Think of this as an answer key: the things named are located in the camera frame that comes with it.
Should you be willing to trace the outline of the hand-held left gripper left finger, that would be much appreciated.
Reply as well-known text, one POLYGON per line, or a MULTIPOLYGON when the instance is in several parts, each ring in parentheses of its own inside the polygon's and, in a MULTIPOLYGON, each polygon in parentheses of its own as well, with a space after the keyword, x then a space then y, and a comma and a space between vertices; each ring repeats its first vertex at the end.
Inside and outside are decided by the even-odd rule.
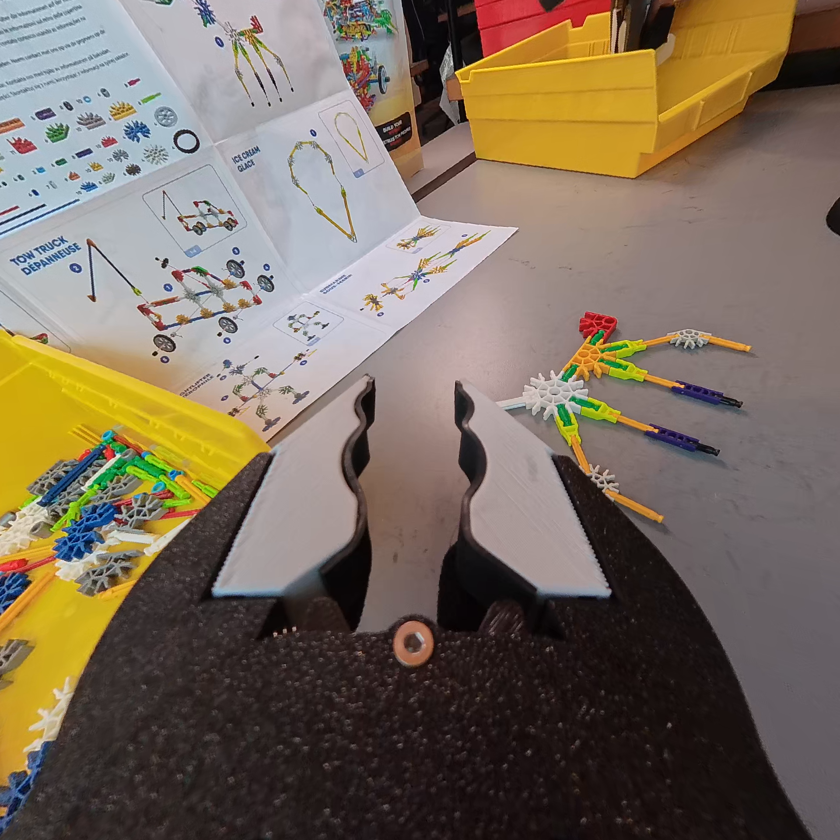
POLYGON ((361 475, 374 420, 365 374, 271 450, 213 580, 215 601, 272 602, 264 634, 358 629, 372 567, 361 475))

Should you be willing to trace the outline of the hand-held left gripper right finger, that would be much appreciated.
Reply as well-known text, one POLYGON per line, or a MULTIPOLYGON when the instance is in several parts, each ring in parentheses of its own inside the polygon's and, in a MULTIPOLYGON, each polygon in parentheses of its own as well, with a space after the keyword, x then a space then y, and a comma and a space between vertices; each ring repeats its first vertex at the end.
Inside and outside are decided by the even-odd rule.
POLYGON ((440 572, 438 624, 563 635, 557 599, 606 599, 612 591, 556 454, 466 381, 455 384, 455 423, 469 485, 440 572))

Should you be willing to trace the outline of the yellow plastic bin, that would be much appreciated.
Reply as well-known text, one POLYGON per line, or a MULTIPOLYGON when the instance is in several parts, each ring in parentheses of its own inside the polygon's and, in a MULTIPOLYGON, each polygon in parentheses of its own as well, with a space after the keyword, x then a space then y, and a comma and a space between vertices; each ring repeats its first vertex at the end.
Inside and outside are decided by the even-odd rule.
POLYGON ((238 420, 153 385, 2 331, 1 513, 17 509, 28 485, 90 443, 83 427, 125 433, 162 448, 220 491, 268 447, 238 420))
POLYGON ((796 1, 677 4, 661 63, 609 51, 611 15, 457 71, 476 156, 634 178, 737 117, 787 54, 796 1))

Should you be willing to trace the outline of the colourful construction toy model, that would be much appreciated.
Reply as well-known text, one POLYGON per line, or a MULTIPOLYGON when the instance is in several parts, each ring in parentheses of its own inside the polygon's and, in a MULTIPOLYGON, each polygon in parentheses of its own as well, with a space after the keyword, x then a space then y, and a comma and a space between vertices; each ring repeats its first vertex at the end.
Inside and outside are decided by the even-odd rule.
POLYGON ((591 463, 582 447, 579 417, 624 424, 643 434, 653 425, 634 421, 595 399, 589 386, 591 379, 613 377, 624 382, 652 382, 665 387, 675 384, 652 377, 647 370, 631 362, 631 358, 645 351, 648 345, 643 341, 611 341, 616 326, 617 320, 613 316, 585 312, 579 322, 583 341, 561 372, 552 371, 548 377, 541 374, 532 377, 519 397, 498 403, 506 411, 524 408, 532 415, 541 414, 544 419, 553 421, 585 472, 588 472, 591 463))

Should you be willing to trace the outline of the grey desk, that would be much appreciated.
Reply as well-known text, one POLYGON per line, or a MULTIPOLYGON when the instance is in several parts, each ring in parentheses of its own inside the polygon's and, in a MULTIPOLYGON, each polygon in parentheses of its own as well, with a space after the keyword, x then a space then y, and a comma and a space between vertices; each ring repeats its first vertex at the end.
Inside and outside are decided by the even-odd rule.
POLYGON ((584 450, 664 515, 634 520, 716 628, 794 807, 815 838, 838 838, 838 237, 825 225, 837 198, 838 87, 813 87, 756 94, 636 180, 478 161, 420 202, 425 216, 518 231, 277 436, 374 377, 360 629, 434 613, 467 487, 456 380, 519 394, 569 359, 585 310, 632 340, 693 328, 748 343, 637 363, 741 411, 651 384, 592 388, 718 458, 597 422, 581 425, 584 450))

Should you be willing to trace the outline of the red plastic crate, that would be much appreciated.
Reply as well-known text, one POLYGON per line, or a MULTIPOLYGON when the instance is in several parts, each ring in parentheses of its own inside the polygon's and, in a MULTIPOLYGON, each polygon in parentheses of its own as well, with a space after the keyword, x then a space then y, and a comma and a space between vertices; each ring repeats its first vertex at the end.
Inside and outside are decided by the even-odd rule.
POLYGON ((475 1, 483 57, 516 45, 564 21, 580 27, 594 14, 608 13, 611 1, 475 1))

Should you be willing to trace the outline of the pile of colourful construction pieces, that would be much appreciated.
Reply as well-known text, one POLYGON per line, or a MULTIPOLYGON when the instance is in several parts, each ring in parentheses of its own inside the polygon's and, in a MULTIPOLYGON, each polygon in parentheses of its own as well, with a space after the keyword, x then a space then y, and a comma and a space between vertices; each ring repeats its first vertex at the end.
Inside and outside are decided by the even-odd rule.
POLYGON ((105 627, 155 559, 218 493, 160 447, 82 428, 2 516, 2 830, 57 740, 105 627))

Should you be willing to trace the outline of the construction toy set box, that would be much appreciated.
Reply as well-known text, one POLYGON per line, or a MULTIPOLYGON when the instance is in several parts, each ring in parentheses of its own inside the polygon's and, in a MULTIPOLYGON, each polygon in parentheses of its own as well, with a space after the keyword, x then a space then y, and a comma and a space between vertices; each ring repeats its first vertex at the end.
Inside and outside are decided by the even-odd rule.
POLYGON ((401 2, 320 1, 344 74, 405 182, 424 168, 401 2))

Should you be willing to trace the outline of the white folded instruction sheet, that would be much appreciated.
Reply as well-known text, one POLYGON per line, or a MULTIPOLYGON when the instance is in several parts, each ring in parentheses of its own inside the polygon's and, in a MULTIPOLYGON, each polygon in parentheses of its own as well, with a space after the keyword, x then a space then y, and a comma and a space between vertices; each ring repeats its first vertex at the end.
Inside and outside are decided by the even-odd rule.
POLYGON ((2 2, 2 331, 263 438, 515 234, 421 215, 319 2, 2 2))

